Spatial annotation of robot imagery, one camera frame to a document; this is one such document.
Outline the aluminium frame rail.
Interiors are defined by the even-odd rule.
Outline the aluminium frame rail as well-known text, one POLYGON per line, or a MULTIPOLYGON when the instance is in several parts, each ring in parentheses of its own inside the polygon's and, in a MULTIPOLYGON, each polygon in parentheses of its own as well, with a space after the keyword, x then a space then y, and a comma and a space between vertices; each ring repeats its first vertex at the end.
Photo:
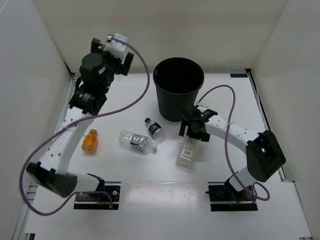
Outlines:
POLYGON ((68 171, 70 159, 75 150, 75 130, 69 126, 79 116, 79 110, 70 110, 69 102, 75 92, 76 80, 79 74, 73 74, 68 81, 62 95, 58 96, 60 103, 57 112, 57 121, 53 132, 53 139, 47 144, 47 150, 39 159, 40 167, 47 170, 55 170, 57 174, 65 174, 68 171))
MULTIPOLYGON (((29 185, 29 188, 26 192, 26 198, 31 204, 35 199, 37 189, 38 189, 38 185, 36 183, 33 183, 29 185)), ((15 230, 12 236, 12 240, 34 240, 35 239, 34 233, 25 233, 25 229, 27 226, 30 213, 31 213, 31 210, 24 203, 22 205, 22 210, 20 212, 17 225, 15 227, 15 230)))

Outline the aluminium frame rail left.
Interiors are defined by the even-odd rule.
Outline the aluminium frame rail left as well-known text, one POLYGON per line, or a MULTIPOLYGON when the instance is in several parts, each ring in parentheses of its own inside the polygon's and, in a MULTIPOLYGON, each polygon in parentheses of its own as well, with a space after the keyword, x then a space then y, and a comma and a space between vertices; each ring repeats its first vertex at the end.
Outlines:
POLYGON ((79 74, 73 74, 68 81, 62 95, 58 96, 60 103, 57 112, 57 121, 53 132, 53 139, 47 144, 47 150, 39 159, 40 167, 47 170, 55 170, 57 174, 65 174, 68 171, 70 159, 75 150, 75 130, 69 126, 79 116, 79 110, 70 110, 69 102, 75 92, 76 80, 79 74))

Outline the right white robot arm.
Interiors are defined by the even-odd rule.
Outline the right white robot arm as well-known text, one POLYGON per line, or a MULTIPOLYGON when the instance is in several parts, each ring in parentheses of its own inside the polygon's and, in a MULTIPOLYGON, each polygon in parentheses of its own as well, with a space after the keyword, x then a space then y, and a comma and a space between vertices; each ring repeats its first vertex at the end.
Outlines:
POLYGON ((184 107, 179 135, 208 142, 211 136, 231 144, 246 156, 246 166, 225 181, 224 193, 230 200, 238 199, 243 190, 255 183, 265 183, 285 163, 286 158, 275 134, 269 130, 255 132, 231 124, 217 112, 200 105, 184 107))

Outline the small black label bottle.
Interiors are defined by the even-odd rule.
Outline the small black label bottle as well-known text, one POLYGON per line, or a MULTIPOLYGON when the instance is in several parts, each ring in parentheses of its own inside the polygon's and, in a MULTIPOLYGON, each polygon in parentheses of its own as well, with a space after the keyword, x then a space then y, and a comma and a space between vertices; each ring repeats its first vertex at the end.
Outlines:
POLYGON ((164 129, 154 120, 150 118, 146 118, 144 123, 147 127, 148 132, 150 135, 157 140, 164 140, 165 139, 165 131, 164 129))

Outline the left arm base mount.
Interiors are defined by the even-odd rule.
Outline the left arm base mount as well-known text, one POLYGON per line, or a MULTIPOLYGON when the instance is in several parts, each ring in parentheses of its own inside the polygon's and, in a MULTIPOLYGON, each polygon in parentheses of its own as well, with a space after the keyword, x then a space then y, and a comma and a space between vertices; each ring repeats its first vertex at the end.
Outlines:
POLYGON ((120 203, 121 183, 106 182, 103 191, 108 193, 110 198, 103 193, 84 194, 77 193, 75 196, 74 210, 118 210, 120 203))

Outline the aluminium frame rail front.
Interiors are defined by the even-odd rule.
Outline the aluminium frame rail front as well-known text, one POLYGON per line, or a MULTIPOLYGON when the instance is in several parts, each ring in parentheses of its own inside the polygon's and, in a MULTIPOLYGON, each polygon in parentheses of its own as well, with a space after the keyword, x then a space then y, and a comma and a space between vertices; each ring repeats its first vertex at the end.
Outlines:
MULTIPOLYGON (((35 199, 37 189, 38 189, 38 185, 36 183, 33 183, 29 185, 29 188, 26 192, 26 198, 31 204, 35 199)), ((15 227, 15 230, 12 236, 12 240, 34 240, 35 239, 34 233, 25 233, 25 229, 27 226, 30 213, 31 213, 31 210, 24 203, 22 205, 22 210, 20 212, 17 225, 15 227)))

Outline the tall clear white-label bottle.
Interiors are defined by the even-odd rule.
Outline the tall clear white-label bottle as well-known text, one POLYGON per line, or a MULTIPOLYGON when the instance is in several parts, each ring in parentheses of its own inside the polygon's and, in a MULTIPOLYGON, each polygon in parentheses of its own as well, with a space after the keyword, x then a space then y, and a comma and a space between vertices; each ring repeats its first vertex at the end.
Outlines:
POLYGON ((177 154, 176 164, 180 167, 191 169, 193 162, 197 158, 199 141, 197 139, 185 136, 181 148, 177 154))

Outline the clear crushed water bottle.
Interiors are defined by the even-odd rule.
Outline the clear crushed water bottle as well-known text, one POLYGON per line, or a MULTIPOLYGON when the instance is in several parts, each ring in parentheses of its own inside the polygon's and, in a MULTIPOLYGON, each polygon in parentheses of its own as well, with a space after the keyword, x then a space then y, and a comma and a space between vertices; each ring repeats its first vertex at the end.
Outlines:
POLYGON ((121 146, 128 149, 135 149, 142 153, 154 152, 158 147, 158 145, 153 142, 150 137, 126 130, 120 132, 118 141, 121 146))

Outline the black ribbed waste bin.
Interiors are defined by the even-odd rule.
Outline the black ribbed waste bin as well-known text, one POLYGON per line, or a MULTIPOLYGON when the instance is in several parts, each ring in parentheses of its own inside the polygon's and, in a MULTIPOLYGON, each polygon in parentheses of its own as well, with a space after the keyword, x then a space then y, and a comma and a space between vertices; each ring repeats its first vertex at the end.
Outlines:
POLYGON ((160 115, 168 121, 180 122, 181 110, 194 104, 205 74, 193 60, 171 57, 154 68, 152 77, 160 115))

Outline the orange juice bottle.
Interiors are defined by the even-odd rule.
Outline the orange juice bottle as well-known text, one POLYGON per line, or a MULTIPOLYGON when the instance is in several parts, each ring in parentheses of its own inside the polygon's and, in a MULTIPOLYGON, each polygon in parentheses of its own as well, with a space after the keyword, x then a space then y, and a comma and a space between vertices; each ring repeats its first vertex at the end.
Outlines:
POLYGON ((95 129, 91 129, 89 133, 84 137, 81 149, 87 154, 92 154, 96 150, 97 143, 98 132, 95 129))

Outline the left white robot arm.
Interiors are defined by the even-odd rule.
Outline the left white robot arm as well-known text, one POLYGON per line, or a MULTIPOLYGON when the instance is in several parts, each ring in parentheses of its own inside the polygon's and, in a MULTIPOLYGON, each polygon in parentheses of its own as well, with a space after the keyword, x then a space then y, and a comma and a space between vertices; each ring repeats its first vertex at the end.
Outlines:
POLYGON ((36 183, 62 198, 74 192, 87 192, 93 200, 103 198, 102 179, 71 173, 68 168, 85 131, 96 117, 102 117, 100 110, 115 75, 129 72, 134 54, 126 52, 127 45, 128 38, 119 33, 109 35, 106 42, 97 38, 91 41, 59 131, 48 140, 50 146, 38 162, 26 160, 22 174, 30 174, 36 183))

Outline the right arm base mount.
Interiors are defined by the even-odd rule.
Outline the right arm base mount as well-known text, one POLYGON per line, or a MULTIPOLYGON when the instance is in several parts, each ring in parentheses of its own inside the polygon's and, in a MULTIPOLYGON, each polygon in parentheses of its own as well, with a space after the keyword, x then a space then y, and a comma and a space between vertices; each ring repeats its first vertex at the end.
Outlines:
POLYGON ((245 190, 233 191, 223 182, 208 182, 210 210, 212 212, 258 211, 256 200, 245 190))

